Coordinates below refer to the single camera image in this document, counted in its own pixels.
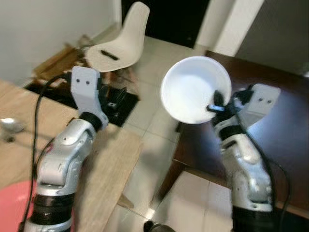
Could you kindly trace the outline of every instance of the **dark wooden table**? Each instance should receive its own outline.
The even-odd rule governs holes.
[[[249,132],[265,154],[277,161],[292,179],[293,195],[288,210],[309,218],[309,79],[241,59],[207,52],[230,75],[232,91],[249,84],[276,86],[281,94],[271,112],[251,126]],[[220,140],[209,122],[183,124],[169,172],[153,202],[160,202],[183,170],[221,185],[226,184],[221,162]],[[272,166],[276,180],[277,204],[286,197],[283,173]]]

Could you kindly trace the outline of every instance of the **light wood table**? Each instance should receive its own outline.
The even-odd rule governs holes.
[[[0,189],[30,177],[34,106],[38,95],[0,81],[0,118],[26,123],[14,143],[0,141]],[[77,111],[44,98],[39,113],[38,152]],[[75,199],[78,232],[102,232],[139,158],[141,138],[113,124],[97,134],[81,173]]]

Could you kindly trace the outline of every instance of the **chair leg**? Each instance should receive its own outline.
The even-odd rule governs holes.
[[[112,72],[106,72],[104,74],[104,79],[105,79],[104,80],[105,84],[107,84],[108,86],[107,93],[106,93],[106,97],[108,98],[110,96],[110,88],[111,88],[110,83],[112,81]]]
[[[140,99],[140,90],[139,90],[139,85],[138,85],[139,81],[138,81],[136,75],[134,74],[134,71],[133,71],[132,67],[127,67],[126,70],[127,70],[128,74],[129,74],[130,80],[132,81],[132,83],[133,83],[133,85],[135,87],[136,94],[137,94],[137,96],[139,98],[139,101],[140,101],[141,100]]]

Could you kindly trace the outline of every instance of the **table leg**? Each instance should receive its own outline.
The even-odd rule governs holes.
[[[134,209],[134,204],[124,194],[121,194],[117,204],[127,209]]]
[[[164,181],[156,193],[156,195],[153,197],[150,207],[152,209],[156,209],[160,203],[163,201],[167,193],[170,191],[172,186],[174,185],[177,178],[180,176],[180,174],[185,170],[185,165],[183,163],[180,163],[176,160],[172,161],[172,164],[169,167],[169,171],[166,174]]]
[[[180,133],[180,132],[182,132],[182,130],[183,130],[183,123],[182,123],[182,122],[178,122],[175,131],[176,131],[177,133]]]

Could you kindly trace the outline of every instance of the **wooden table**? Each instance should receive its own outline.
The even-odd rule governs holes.
[[[309,218],[309,79],[214,52],[207,52],[206,56],[226,68],[233,91],[253,83],[281,89],[269,115],[254,124],[249,132],[265,154],[289,173],[293,194],[288,210]],[[154,203],[158,204],[164,198],[184,169],[218,184],[226,184],[220,140],[209,122],[183,124],[172,165],[154,197]],[[283,202],[286,197],[285,178],[277,167],[273,169],[277,200]]]
[[[0,81],[0,118],[26,123],[14,143],[0,141],[0,189],[29,179],[33,115],[37,94]],[[44,98],[39,113],[38,152],[77,111]],[[98,133],[80,178],[75,201],[77,231],[102,232],[141,150],[139,136],[113,124]]]

